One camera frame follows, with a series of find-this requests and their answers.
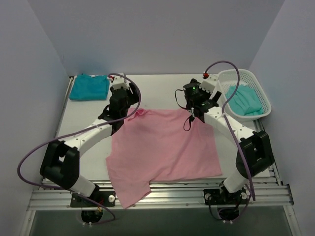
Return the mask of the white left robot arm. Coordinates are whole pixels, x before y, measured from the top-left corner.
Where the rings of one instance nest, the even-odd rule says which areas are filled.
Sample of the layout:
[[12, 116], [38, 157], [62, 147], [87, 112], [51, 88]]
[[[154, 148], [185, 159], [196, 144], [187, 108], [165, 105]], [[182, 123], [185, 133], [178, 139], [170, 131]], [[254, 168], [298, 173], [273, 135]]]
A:
[[140, 103], [140, 91], [134, 83], [117, 83], [110, 88], [109, 104], [83, 132], [51, 141], [45, 152], [40, 174], [94, 206], [99, 201], [99, 187], [80, 175], [80, 158], [94, 145], [114, 135], [124, 124], [131, 105]]

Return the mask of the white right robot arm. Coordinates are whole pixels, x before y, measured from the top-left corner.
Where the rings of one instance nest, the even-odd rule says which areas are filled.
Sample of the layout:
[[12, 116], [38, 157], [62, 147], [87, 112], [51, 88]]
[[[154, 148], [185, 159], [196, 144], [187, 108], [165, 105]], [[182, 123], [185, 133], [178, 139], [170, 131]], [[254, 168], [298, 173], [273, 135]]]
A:
[[212, 126], [237, 147], [236, 170], [223, 182], [218, 191], [219, 198], [229, 203], [236, 198], [236, 192], [246, 184], [255, 197], [253, 177], [265, 171], [275, 162], [269, 135], [265, 131], [255, 131], [228, 115], [218, 100], [221, 92], [215, 95], [202, 87], [203, 83], [191, 79], [183, 86], [186, 110], [190, 112], [189, 121], [199, 119]]

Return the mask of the pink t-shirt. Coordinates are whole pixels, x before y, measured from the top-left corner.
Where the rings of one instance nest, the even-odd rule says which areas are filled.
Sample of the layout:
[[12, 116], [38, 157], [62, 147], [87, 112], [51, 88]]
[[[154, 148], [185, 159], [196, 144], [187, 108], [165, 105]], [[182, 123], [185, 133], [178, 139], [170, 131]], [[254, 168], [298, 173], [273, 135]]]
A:
[[148, 195], [153, 181], [222, 174], [213, 128], [195, 120], [185, 131], [188, 116], [184, 110], [140, 109], [112, 136], [106, 165], [123, 208]]

